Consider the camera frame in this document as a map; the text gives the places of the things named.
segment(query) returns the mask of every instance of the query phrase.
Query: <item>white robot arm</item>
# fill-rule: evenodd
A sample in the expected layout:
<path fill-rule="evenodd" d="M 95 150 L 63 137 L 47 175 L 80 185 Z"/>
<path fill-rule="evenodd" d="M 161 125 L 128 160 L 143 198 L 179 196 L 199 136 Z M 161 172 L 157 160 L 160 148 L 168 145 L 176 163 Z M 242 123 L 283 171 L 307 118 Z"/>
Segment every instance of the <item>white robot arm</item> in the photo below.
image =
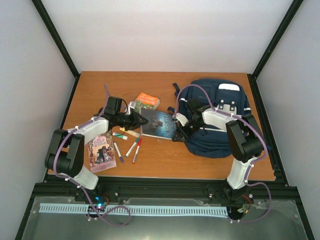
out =
<path fill-rule="evenodd" d="M 193 105 L 199 107 L 199 101 Z M 226 132 L 231 152 L 234 156 L 232 168 L 226 181 L 233 190 L 241 189 L 248 182 L 248 176 L 253 167 L 252 163 L 262 153 L 262 143 L 241 121 L 221 114 L 215 109 L 210 108 L 210 106 L 199 107 L 192 112 L 192 120 L 188 120 L 180 113 L 176 114 L 175 118 L 179 122 L 179 127 L 175 133 L 176 138 L 187 141 L 188 137 L 203 125 L 212 125 Z M 253 115 L 247 114 L 238 117 L 244 119 L 262 136 Z"/>
<path fill-rule="evenodd" d="M 109 97 L 106 108 L 102 114 L 96 114 L 87 123 L 76 126 L 68 130 L 57 129 L 54 131 L 47 155 L 45 157 L 45 167 L 54 170 L 56 161 L 56 171 L 59 175 L 65 177 L 65 180 L 72 181 L 86 189 L 93 190 L 97 183 L 98 177 L 91 173 L 84 166 L 84 147 L 85 145 L 100 134 L 111 130 L 115 126 L 120 126 L 126 130 L 134 130 L 141 125 L 147 124 L 148 120 L 135 111 L 135 103 L 130 102 L 126 112 L 120 112 L 122 99 L 118 97 Z M 70 135 L 64 144 L 68 152 L 60 151 L 57 156 L 59 147 L 63 140 Z"/>

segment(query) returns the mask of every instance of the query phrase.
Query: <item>dark blue book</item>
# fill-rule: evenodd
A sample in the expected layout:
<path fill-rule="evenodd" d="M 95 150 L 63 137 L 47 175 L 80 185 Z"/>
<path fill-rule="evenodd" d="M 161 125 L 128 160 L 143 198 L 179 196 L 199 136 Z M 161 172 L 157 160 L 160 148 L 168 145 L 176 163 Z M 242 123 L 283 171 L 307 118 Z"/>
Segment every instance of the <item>dark blue book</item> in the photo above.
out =
<path fill-rule="evenodd" d="M 148 123 L 141 127 L 141 135 L 171 140 L 177 129 L 177 123 L 172 115 L 162 111 L 141 108 L 140 114 L 148 119 Z"/>

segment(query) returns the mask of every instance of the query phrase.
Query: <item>purple marker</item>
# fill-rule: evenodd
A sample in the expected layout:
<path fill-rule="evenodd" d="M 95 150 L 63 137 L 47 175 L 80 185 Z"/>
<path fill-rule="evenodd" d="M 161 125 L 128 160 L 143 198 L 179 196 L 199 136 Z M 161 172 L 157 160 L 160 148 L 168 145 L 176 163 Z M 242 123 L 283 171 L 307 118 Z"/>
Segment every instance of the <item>purple marker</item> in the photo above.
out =
<path fill-rule="evenodd" d="M 120 150 L 119 150 L 118 145 L 116 144 L 115 141 L 113 142 L 113 145 L 114 145 L 114 147 L 115 147 L 115 149 L 116 149 L 116 152 L 117 152 L 118 155 L 119 155 L 120 161 L 123 163 L 123 162 L 124 162 L 124 159 L 123 159 L 123 157 L 121 156 Z"/>

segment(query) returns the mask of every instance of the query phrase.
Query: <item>white wall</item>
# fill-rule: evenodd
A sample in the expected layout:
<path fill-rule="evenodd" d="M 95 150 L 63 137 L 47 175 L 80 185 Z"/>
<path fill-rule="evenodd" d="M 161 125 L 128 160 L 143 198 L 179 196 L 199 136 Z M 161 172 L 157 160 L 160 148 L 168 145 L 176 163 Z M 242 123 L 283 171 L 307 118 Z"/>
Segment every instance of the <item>white wall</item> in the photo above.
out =
<path fill-rule="evenodd" d="M 73 76 L 30 0 L 0 2 L 0 239 L 14 239 Z"/>
<path fill-rule="evenodd" d="M 80 71 L 252 73 L 292 0 L 43 0 Z"/>
<path fill-rule="evenodd" d="M 320 239 L 320 1 L 304 1 L 258 77 L 289 183 Z"/>

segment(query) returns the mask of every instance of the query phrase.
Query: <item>book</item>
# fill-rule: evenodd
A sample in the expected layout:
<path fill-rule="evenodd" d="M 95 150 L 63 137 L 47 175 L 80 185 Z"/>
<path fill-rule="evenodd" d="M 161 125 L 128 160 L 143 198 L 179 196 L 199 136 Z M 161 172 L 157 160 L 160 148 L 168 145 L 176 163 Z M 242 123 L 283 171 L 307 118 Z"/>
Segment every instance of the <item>book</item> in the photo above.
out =
<path fill-rule="evenodd" d="M 160 104 L 159 98 L 155 96 L 150 96 L 148 94 L 145 94 L 144 92 L 141 92 L 139 96 L 134 100 L 134 102 L 135 102 L 134 110 L 137 113 L 140 112 L 141 108 L 155 110 Z"/>
<path fill-rule="evenodd" d="M 140 114 L 149 121 L 141 127 L 142 136 L 169 140 L 173 138 L 177 123 L 173 121 L 171 114 L 146 108 L 141 108 Z"/>
<path fill-rule="evenodd" d="M 90 171 L 100 172 L 117 166 L 111 132 L 96 136 L 87 143 Z"/>

